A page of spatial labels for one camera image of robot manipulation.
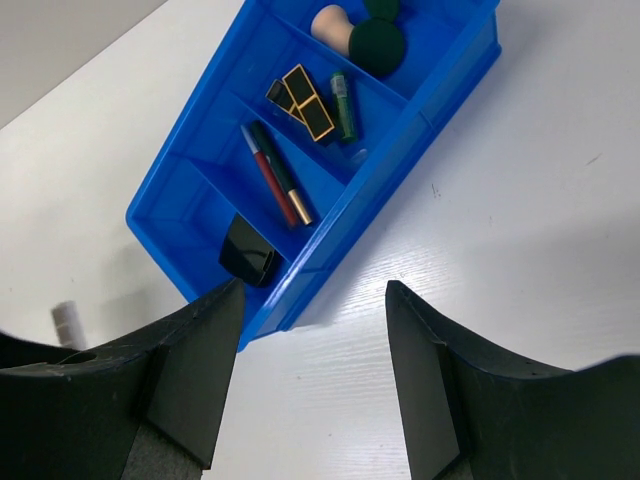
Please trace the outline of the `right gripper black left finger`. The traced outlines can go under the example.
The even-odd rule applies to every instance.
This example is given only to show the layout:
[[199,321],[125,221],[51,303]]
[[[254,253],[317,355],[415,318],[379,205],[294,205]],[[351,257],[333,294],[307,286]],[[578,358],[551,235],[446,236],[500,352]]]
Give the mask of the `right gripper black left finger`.
[[5,479],[198,479],[210,469],[245,288],[80,351],[1,338]]

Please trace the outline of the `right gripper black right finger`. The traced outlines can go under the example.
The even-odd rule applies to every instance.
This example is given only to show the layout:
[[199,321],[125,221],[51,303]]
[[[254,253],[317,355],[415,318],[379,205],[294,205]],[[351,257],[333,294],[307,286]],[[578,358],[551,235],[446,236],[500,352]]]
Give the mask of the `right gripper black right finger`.
[[391,281],[386,323],[415,479],[635,479],[639,359],[572,371],[511,352]]

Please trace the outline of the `clear nude eyeshadow palette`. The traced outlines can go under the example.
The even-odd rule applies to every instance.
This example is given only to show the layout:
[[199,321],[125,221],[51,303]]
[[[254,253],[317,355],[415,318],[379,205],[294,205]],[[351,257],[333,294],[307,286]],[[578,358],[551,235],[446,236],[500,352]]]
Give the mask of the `clear nude eyeshadow palette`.
[[62,347],[80,351],[87,348],[86,338],[74,301],[64,301],[55,305],[51,309],[51,316]]

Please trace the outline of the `black square compact case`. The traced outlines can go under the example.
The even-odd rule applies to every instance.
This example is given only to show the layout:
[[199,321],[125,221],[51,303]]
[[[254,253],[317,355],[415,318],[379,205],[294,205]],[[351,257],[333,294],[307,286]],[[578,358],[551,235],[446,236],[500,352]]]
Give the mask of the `black square compact case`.
[[236,214],[224,237],[218,262],[246,284],[266,288],[273,281],[282,256],[244,217]]

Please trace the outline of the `red silver lip gloss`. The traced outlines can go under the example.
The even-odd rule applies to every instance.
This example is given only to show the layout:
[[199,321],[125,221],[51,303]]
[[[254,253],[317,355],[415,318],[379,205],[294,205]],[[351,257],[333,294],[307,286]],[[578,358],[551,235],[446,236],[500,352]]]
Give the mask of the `red silver lip gloss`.
[[241,133],[242,136],[244,137],[245,142],[247,143],[253,157],[254,160],[256,161],[256,164],[258,165],[258,168],[260,169],[268,187],[269,190],[271,191],[272,195],[274,196],[282,214],[284,215],[284,218],[286,220],[287,225],[290,228],[295,227],[298,224],[298,218],[296,213],[293,210],[293,207],[290,205],[289,201],[287,200],[283,189],[281,188],[274,171],[272,170],[266,155],[264,154],[264,152],[259,148],[258,144],[256,143],[254,137],[252,136],[252,134],[249,132],[248,128],[244,125],[241,124],[240,125],[240,129],[241,129]]

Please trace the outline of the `gold capped dark pencil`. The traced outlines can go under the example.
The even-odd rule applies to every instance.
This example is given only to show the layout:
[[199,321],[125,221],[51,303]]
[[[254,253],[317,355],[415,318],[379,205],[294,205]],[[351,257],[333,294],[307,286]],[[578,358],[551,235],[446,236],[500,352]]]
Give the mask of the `gold capped dark pencil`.
[[298,215],[302,224],[305,226],[311,225],[313,223],[311,212],[298,191],[297,182],[295,181],[285,158],[281,155],[279,148],[267,131],[266,127],[259,120],[255,120],[251,122],[249,130],[257,144],[265,153],[280,186],[284,190],[285,195],[293,206],[294,211]]

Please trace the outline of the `black gold square lipstick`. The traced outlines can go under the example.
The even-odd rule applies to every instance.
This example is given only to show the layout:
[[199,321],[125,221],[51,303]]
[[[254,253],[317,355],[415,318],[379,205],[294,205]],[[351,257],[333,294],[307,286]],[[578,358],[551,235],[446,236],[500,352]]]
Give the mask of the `black gold square lipstick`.
[[315,143],[328,144],[336,126],[304,66],[298,64],[284,77],[283,83],[301,114]]

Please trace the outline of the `green lip balm tube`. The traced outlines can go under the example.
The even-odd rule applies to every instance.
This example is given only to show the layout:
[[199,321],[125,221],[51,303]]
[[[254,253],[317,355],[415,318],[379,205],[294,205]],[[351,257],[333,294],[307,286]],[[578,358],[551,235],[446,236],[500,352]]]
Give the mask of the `green lip balm tube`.
[[357,124],[349,93],[348,82],[342,71],[336,71],[330,79],[336,118],[341,130],[341,140],[353,143],[358,140]]

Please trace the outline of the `dark green labelled round puff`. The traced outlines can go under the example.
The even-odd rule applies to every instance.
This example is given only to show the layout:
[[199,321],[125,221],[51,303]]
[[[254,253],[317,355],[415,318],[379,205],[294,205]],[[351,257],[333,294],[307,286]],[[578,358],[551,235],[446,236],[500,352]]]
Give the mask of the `dark green labelled round puff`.
[[371,18],[357,24],[349,38],[350,60],[371,76],[392,74],[406,53],[403,32],[393,23]]

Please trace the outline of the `beige makeup sponge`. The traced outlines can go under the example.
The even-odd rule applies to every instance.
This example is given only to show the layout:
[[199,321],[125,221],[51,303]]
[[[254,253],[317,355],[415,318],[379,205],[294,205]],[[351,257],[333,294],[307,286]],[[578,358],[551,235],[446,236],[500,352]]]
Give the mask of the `beige makeup sponge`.
[[339,5],[320,10],[311,23],[311,35],[344,57],[349,57],[349,40],[355,25]]

